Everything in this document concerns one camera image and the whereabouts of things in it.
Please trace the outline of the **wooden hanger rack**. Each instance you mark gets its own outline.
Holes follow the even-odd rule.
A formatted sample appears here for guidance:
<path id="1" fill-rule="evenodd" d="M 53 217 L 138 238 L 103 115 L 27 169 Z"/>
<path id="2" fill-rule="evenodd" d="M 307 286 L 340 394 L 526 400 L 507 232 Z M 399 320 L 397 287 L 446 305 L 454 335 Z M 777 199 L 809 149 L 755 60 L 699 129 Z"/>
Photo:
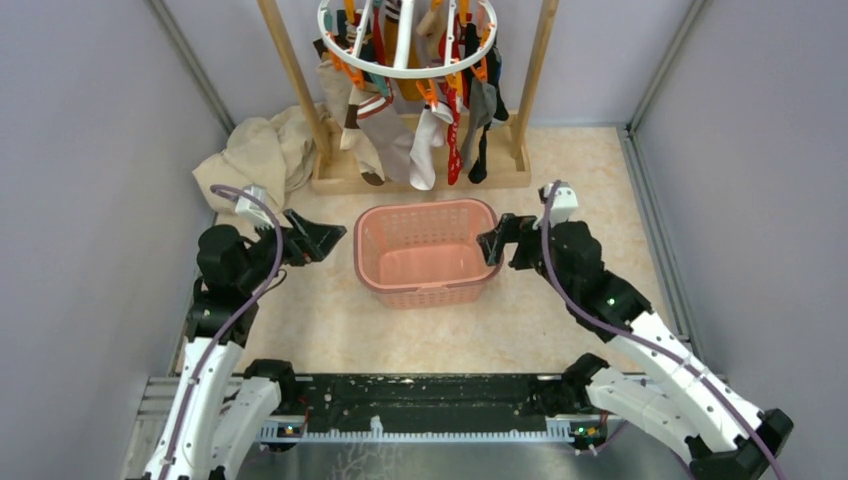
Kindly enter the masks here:
<path id="1" fill-rule="evenodd" d="M 316 150 L 315 189 L 515 188 L 558 5 L 541 4 L 520 106 L 498 87 L 501 14 L 488 1 L 322 1 L 316 103 L 278 4 L 259 9 Z"/>

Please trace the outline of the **red patterned sock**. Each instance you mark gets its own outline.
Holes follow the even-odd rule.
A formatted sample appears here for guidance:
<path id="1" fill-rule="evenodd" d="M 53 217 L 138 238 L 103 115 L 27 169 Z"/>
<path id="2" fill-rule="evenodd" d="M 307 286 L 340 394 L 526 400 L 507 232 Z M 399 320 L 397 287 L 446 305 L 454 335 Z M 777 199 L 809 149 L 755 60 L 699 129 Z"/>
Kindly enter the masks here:
<path id="1" fill-rule="evenodd" d="M 451 124 L 449 125 L 446 134 L 449 150 L 447 182 L 449 185 L 455 185 L 462 169 L 462 157 L 458 145 L 458 130 L 461 120 L 461 98 L 458 90 L 452 84 L 448 84 L 447 101 L 452 117 Z"/>

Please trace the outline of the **pink plastic laundry basket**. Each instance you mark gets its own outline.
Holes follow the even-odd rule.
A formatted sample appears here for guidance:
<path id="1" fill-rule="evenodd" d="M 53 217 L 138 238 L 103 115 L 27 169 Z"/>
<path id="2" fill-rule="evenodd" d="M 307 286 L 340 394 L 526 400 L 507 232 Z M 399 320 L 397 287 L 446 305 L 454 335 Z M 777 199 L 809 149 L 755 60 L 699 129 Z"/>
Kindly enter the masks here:
<path id="1" fill-rule="evenodd" d="M 502 266 L 487 264 L 477 243 L 497 221 L 474 198 L 373 207 L 354 226 L 355 273 L 387 308 L 474 302 Z"/>

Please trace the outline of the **white sock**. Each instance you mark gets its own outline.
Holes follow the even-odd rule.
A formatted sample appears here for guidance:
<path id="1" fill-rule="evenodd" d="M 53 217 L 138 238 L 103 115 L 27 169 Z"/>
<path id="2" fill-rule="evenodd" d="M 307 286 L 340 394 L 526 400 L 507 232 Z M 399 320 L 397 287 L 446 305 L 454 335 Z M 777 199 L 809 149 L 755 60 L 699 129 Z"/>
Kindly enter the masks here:
<path id="1" fill-rule="evenodd" d="M 436 173 L 433 150 L 446 143 L 446 129 L 451 124 L 450 107 L 439 102 L 435 107 L 426 107 L 419 117 L 410 152 L 410 185 L 417 190 L 431 190 Z"/>

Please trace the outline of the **grey sock with striped cuff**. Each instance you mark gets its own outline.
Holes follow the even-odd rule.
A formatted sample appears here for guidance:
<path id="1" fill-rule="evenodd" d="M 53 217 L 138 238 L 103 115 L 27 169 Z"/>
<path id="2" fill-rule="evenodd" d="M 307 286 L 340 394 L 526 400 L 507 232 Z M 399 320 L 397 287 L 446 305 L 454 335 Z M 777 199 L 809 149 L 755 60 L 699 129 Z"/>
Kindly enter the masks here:
<path id="1" fill-rule="evenodd" d="M 375 148 L 383 172 L 392 182 L 409 184 L 414 133 L 393 102 L 375 95 L 357 108 L 357 124 Z"/>

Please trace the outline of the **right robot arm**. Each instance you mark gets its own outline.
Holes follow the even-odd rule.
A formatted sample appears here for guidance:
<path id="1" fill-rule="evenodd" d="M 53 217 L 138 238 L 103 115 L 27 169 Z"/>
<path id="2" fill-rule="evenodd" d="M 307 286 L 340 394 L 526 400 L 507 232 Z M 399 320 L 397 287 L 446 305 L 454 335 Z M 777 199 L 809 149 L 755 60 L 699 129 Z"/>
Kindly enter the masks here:
<path id="1" fill-rule="evenodd" d="M 534 395 L 539 410 L 612 413 L 668 447 L 694 479 L 758 479 L 767 470 L 785 478 L 777 458 L 793 421 L 746 400 L 699 360 L 644 295 L 606 268 L 586 223 L 505 214 L 477 243 L 489 266 L 515 244 L 509 266 L 541 275 L 583 328 L 647 378 L 641 383 L 586 353 L 562 374 L 558 393 Z"/>

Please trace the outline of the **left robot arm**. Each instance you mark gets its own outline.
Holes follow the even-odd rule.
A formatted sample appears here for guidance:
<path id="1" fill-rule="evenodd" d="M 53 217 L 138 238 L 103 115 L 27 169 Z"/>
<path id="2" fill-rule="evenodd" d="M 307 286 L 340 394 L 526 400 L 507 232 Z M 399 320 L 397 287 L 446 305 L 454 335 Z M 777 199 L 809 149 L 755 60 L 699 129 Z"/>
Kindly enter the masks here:
<path id="1" fill-rule="evenodd" d="M 234 372 L 258 313 L 259 299 L 286 266 L 325 260 L 347 230 L 309 221 L 292 209 L 287 226 L 256 228 L 256 239 L 233 225 L 214 225 L 198 239 L 200 275 L 186 322 L 183 364 L 164 424 L 140 474 L 143 479 L 233 479 L 260 427 L 302 397 L 290 362 L 260 359 L 231 390 Z"/>

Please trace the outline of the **white round clip hanger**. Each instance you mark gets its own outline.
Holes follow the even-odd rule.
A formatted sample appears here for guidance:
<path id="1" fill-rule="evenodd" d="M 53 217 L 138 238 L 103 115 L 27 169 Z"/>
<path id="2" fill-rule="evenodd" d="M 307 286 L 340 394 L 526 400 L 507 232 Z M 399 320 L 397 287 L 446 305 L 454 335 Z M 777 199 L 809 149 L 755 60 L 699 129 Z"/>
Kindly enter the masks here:
<path id="1" fill-rule="evenodd" d="M 332 1 L 317 7 L 320 40 L 335 64 L 353 78 L 399 80 L 456 77 L 481 67 L 495 46 L 499 18 L 489 1 L 343 1 L 336 25 Z"/>

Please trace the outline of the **beige crumpled cloth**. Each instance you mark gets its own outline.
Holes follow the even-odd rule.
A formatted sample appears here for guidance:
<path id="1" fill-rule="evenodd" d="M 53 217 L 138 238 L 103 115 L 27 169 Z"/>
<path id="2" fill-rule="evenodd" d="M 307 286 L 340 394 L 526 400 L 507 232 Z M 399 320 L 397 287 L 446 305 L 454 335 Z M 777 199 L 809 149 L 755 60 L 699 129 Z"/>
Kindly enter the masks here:
<path id="1" fill-rule="evenodd" d="M 266 190 L 264 203 L 282 211 L 288 195 L 312 175 L 317 147 L 302 108 L 292 106 L 266 119 L 250 117 L 229 136 L 225 148 L 200 163 L 193 176 L 209 207 L 232 214 L 234 204 L 211 192 L 222 184 L 236 188 L 258 185 Z"/>

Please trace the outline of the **grey black sock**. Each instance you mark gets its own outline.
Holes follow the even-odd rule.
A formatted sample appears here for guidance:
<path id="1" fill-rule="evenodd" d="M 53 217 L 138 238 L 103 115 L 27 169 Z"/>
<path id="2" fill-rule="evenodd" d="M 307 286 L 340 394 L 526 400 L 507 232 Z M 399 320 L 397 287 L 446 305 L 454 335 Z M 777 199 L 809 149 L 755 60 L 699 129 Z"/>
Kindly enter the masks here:
<path id="1" fill-rule="evenodd" d="M 473 78 L 469 94 L 468 126 L 460 146 L 462 168 L 472 184 L 482 183 L 487 170 L 487 133 L 495 120 L 505 121 L 509 113 L 505 108 L 497 85 Z"/>

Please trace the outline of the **beige brown sock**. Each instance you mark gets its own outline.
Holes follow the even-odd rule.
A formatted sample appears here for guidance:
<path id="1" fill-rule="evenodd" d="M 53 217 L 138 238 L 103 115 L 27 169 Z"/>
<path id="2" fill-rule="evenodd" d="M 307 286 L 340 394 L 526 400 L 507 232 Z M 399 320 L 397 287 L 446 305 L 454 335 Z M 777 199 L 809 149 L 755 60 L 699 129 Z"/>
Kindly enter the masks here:
<path id="1" fill-rule="evenodd" d="M 356 87 L 345 72 L 336 69 L 331 60 L 323 60 L 316 67 L 316 74 L 325 96 L 326 108 L 342 130 L 340 149 L 353 153 L 360 176 L 366 183 L 383 185 L 385 177 L 376 149 L 358 124 L 360 105 L 377 92 L 368 86 L 364 89 Z"/>

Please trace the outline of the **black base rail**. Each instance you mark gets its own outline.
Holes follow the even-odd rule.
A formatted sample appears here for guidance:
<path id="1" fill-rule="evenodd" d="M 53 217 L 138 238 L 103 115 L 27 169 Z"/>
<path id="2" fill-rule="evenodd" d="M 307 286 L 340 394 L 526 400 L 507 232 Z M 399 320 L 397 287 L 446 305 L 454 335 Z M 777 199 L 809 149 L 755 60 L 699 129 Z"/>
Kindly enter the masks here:
<path id="1" fill-rule="evenodd" d="M 242 409 L 270 380 L 281 397 L 257 430 L 259 442 L 568 441 L 603 444 L 622 418 L 685 453 L 708 453 L 699 427 L 644 376 L 623 374 L 586 354 L 555 375 L 298 375 L 261 359 L 226 384 L 220 411 Z"/>

